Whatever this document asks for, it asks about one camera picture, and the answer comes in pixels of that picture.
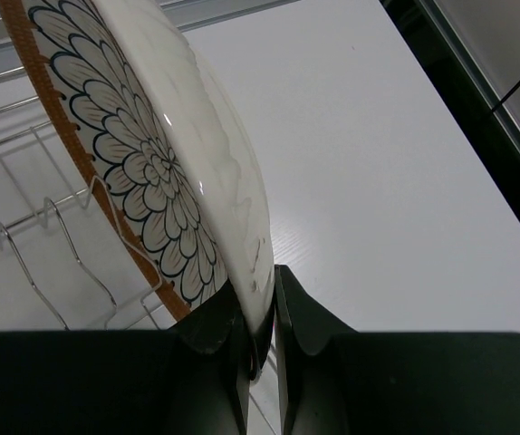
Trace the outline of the floral plate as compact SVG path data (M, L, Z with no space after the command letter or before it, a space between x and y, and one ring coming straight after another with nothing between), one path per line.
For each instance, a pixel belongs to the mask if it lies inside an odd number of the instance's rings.
M206 60L154 1L0 1L63 146L176 318L234 287L267 321L274 251L261 170Z

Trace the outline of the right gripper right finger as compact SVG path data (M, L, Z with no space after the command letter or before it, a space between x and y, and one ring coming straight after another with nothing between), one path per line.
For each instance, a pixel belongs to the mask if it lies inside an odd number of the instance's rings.
M275 267L274 338L283 434L347 434L348 414L334 338L352 329Z

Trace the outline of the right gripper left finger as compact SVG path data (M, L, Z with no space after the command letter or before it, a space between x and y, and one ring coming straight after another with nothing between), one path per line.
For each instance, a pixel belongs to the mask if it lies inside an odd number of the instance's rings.
M245 434L251 343L230 282L173 327L172 434Z

